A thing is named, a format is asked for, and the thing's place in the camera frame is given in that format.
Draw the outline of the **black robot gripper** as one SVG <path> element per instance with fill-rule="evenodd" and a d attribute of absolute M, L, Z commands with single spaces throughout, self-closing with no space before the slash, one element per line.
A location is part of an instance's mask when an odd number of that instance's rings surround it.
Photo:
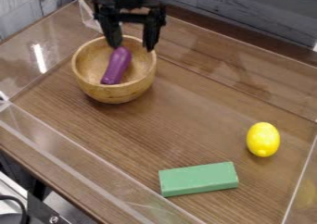
<path fill-rule="evenodd" d="M 145 0 L 136 6 L 120 6 L 114 0 L 93 0 L 93 16 L 101 24 L 109 45 L 122 45 L 121 23 L 144 24 L 144 47 L 149 52 L 160 41 L 161 26 L 166 25 L 166 6 L 158 0 Z"/>

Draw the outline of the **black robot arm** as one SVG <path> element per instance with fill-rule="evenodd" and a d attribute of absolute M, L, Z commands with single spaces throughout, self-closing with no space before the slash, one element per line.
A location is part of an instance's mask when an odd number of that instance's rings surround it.
<path fill-rule="evenodd" d="M 122 22 L 142 24 L 142 46 L 149 52 L 160 42 L 166 22 L 166 6 L 157 0 L 93 0 L 94 19 L 100 22 L 108 43 L 118 48 L 124 42 Z"/>

